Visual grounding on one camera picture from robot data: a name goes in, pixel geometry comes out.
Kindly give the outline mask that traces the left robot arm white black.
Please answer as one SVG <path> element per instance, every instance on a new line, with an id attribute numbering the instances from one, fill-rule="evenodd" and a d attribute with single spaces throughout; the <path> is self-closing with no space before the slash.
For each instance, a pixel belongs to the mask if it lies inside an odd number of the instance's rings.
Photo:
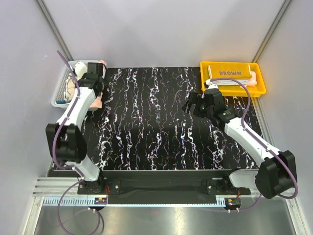
<path id="1" fill-rule="evenodd" d="M 49 151 L 59 169 L 72 169 L 82 183 L 96 194 L 105 190 L 100 169 L 87 154 L 87 143 L 81 132 L 83 120 L 91 104 L 103 92 L 107 67 L 104 61 L 77 63 L 72 70 L 74 93 L 71 102 L 56 123 L 49 123 L 45 132 Z"/>

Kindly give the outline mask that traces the pale pink towel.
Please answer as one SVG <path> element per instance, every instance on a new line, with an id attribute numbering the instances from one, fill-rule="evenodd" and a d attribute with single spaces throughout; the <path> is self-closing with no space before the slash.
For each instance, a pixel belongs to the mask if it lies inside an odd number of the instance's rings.
<path id="1" fill-rule="evenodd" d="M 103 78 L 106 75 L 107 71 L 107 63 L 104 60 L 100 60 L 99 63 L 103 64 Z M 103 85 L 101 93 L 96 97 L 95 101 L 90 105 L 89 109 L 101 109 L 102 108 L 102 96 L 103 96 L 103 90 L 104 90 L 105 85 Z"/>

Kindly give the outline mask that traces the pink rabbit towel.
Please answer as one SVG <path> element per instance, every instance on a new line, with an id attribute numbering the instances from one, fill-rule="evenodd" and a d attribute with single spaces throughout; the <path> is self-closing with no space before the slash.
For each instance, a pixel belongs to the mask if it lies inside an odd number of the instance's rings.
<path id="1" fill-rule="evenodd" d="M 248 83 L 245 84 L 245 87 L 254 87 L 257 85 L 257 80 L 256 80 L 256 72 L 251 71 L 252 77 L 249 79 Z"/>

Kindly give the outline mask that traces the light blue white towel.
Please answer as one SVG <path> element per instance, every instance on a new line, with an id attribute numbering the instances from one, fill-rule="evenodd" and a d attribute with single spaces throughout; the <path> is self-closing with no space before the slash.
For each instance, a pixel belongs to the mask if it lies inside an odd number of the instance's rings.
<path id="1" fill-rule="evenodd" d="M 249 79 L 239 79 L 237 81 L 235 80 L 218 80 L 218 79 L 211 79 L 211 83 L 216 84 L 217 86 L 233 86 L 233 85 L 239 85 L 241 83 L 242 85 L 246 85 L 249 83 Z"/>

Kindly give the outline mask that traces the brown towel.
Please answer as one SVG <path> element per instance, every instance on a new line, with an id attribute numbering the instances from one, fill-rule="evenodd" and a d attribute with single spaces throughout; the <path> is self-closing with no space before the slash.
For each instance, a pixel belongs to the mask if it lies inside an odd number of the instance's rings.
<path id="1" fill-rule="evenodd" d="M 214 63 L 208 65 L 208 78 L 232 78 L 248 80 L 252 77 L 249 64 L 245 63 Z"/>

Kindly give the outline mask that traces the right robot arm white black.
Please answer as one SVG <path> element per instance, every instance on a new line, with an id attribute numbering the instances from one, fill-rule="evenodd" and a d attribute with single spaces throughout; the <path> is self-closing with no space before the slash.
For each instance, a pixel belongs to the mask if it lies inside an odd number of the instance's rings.
<path id="1" fill-rule="evenodd" d="M 291 188 L 294 193 L 287 196 L 293 199 L 298 195 L 295 156 L 288 150 L 274 147 L 245 123 L 244 116 L 224 102 L 218 86 L 209 84 L 204 93 L 190 92 L 182 110 L 193 111 L 199 118 L 207 118 L 211 123 L 233 138 L 256 162 L 257 172 L 237 169 L 222 181 L 224 192 L 233 194 L 239 188 L 255 189 L 262 196 L 271 199 L 285 198 L 283 193 Z"/>

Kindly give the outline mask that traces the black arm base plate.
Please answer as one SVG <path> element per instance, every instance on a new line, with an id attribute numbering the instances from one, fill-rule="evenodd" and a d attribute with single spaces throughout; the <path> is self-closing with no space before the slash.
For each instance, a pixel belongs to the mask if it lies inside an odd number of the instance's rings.
<path id="1" fill-rule="evenodd" d="M 101 183 L 80 183 L 78 194 L 190 191 L 208 195 L 249 195 L 249 189 L 231 184 L 228 176 L 232 172 L 233 170 L 104 171 Z"/>

